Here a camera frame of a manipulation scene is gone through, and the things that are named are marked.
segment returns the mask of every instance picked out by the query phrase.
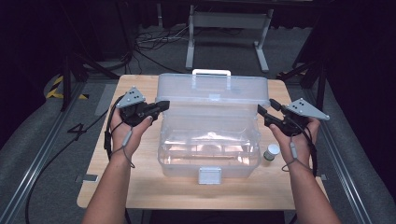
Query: transparent plastic box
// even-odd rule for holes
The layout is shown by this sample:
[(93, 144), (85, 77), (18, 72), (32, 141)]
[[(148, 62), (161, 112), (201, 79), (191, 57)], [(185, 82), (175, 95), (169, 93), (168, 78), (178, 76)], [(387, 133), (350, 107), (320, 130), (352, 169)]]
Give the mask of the transparent plastic box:
[(265, 77), (161, 74), (156, 102), (163, 112), (158, 161), (168, 176), (249, 177), (261, 163), (257, 105), (269, 107)]

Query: wooden tabletop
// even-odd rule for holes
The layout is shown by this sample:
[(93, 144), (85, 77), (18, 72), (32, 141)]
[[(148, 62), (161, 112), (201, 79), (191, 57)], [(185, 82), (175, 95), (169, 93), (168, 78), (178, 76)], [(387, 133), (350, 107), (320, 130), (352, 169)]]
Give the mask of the wooden tabletop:
[[(125, 75), (120, 78), (113, 101), (132, 86), (146, 97), (146, 102), (155, 102), (158, 76)], [(283, 81), (268, 80), (269, 97), (282, 105), (290, 103)], [(268, 109), (269, 113), (282, 118), (280, 112)], [(139, 149), (132, 157), (135, 167), (131, 172), (127, 208), (141, 209), (236, 209), (236, 210), (294, 210), (289, 173), (281, 171), (285, 164), (281, 155), (273, 161), (262, 163), (248, 178), (223, 178), (220, 185), (199, 185), (196, 178), (167, 177), (157, 160), (162, 116), (154, 121), (144, 133)], [(262, 134), (262, 153), (269, 144), (276, 143), (271, 131), (259, 117)], [(98, 181), (108, 164), (104, 150), (106, 121), (99, 136), (87, 174), (98, 175)], [(325, 192), (320, 178), (319, 185)], [(98, 182), (84, 182), (78, 195), (78, 206), (87, 207)]]

